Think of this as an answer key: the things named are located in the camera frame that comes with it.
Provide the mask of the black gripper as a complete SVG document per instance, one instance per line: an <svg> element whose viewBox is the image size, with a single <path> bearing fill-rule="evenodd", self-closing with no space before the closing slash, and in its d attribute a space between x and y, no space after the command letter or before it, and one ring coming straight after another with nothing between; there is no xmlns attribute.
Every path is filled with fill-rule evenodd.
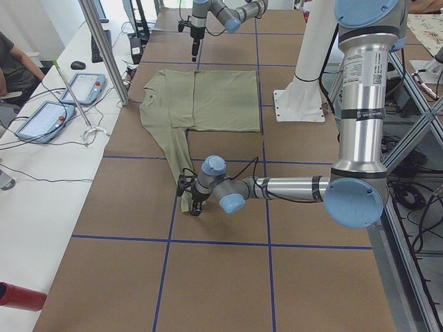
<svg viewBox="0 0 443 332"><path fill-rule="evenodd" d="M192 195L192 209L190 214L192 216L199 216L203 210L202 205L208 199L208 194L199 192L197 189L191 189Z"/></svg>
<svg viewBox="0 0 443 332"><path fill-rule="evenodd" d="M199 54L199 47L201 40L204 38L205 28L204 27L192 27L191 28L191 38L193 38L192 42L192 62L197 61L197 57Z"/></svg>

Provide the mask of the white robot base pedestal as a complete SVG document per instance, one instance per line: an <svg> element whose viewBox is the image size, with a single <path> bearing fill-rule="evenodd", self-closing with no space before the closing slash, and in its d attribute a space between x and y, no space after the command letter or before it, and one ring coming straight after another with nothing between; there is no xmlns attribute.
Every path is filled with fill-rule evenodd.
<svg viewBox="0 0 443 332"><path fill-rule="evenodd" d="M320 83L338 33L334 6L331 0L311 6L293 80L284 90L273 92L278 122L325 121Z"/></svg>

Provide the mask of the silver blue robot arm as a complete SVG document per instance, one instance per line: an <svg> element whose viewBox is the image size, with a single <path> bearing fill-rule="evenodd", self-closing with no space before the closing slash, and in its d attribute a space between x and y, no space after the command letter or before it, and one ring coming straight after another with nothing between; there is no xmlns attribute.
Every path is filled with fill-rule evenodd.
<svg viewBox="0 0 443 332"><path fill-rule="evenodd" d="M226 162L209 156L181 191L191 193L190 213L215 196L228 214L248 199L324 204L335 222L365 228L378 221L388 200L381 163L388 55L401 49L407 1L315 1L311 7L292 82L274 93L279 121L315 121L322 116L321 73L334 44L343 53L338 161L330 177L233 180Z"/></svg>
<svg viewBox="0 0 443 332"><path fill-rule="evenodd" d="M238 8L229 8L222 0L193 1L190 15L190 36L192 42L192 61L197 61L201 40L206 31L208 13L222 24L229 33L235 33L239 27L251 18L261 17L268 8L267 0L246 1L246 4Z"/></svg>

